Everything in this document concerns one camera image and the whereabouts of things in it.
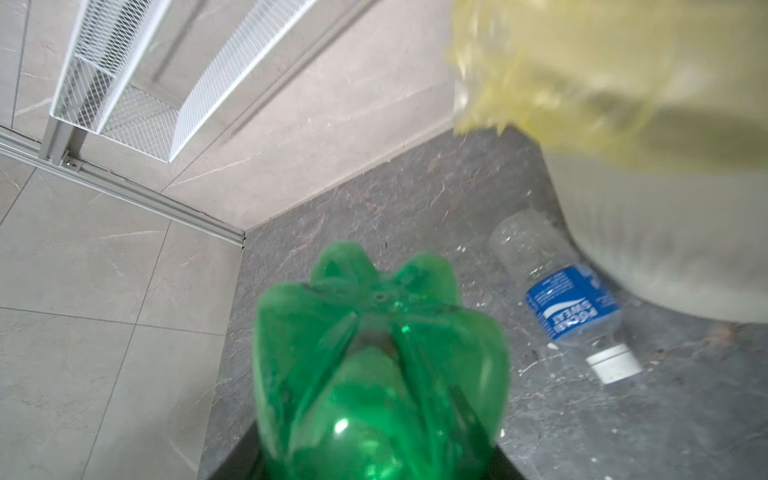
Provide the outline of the clear bottle blue label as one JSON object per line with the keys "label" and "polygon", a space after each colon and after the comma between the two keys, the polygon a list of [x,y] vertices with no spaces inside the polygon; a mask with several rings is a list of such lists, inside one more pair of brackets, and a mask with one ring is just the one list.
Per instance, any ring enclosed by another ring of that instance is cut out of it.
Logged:
{"label": "clear bottle blue label", "polygon": [[502,220],[490,247],[551,343],[576,353],[604,385],[643,371],[616,296],[543,214],[528,209]]}

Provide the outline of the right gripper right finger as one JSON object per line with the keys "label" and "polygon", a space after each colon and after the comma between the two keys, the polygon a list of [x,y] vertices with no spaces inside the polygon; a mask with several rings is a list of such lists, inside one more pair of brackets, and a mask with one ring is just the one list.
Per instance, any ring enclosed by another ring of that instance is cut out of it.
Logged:
{"label": "right gripper right finger", "polygon": [[496,444],[485,470],[485,480],[525,480],[501,446]]}

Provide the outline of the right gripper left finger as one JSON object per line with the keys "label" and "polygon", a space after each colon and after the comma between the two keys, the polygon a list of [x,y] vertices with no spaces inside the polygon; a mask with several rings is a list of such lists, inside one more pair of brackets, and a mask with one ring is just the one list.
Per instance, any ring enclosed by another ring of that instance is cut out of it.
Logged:
{"label": "right gripper left finger", "polygon": [[264,454],[258,425],[253,422],[210,480],[264,480]]}

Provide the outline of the green sprite bottle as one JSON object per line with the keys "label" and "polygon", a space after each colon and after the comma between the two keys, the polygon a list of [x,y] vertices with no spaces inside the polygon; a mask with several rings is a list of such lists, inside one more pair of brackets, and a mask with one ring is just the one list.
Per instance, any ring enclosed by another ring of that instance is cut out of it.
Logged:
{"label": "green sprite bottle", "polygon": [[380,271],[352,241],[255,308],[256,423],[274,479],[478,479],[509,390],[499,322],[429,252]]}

